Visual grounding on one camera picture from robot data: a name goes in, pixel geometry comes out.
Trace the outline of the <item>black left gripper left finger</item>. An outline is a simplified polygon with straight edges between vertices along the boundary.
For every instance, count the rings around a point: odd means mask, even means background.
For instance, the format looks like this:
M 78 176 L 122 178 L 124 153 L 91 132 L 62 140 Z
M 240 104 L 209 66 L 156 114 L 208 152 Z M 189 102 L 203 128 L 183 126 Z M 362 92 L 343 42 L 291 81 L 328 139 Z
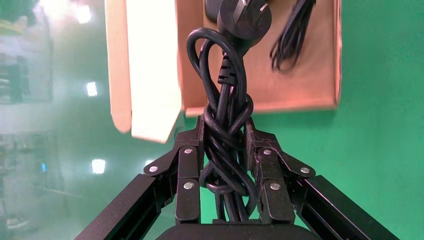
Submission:
M 181 224 L 200 224 L 204 125 L 199 116 L 194 129 L 178 133 L 172 149 L 147 165 L 76 239 L 142 240 L 173 201 L 175 226 L 158 239 L 181 240 Z

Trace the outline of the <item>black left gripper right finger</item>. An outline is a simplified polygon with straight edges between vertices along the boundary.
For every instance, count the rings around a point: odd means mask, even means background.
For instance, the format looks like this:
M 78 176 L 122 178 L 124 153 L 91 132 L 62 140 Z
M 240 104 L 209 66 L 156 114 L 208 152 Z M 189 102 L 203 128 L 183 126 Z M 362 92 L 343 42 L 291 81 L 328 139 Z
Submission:
M 272 133 L 245 125 L 246 162 L 264 225 L 288 240 L 394 240 L 396 236 L 324 176 L 284 152 Z

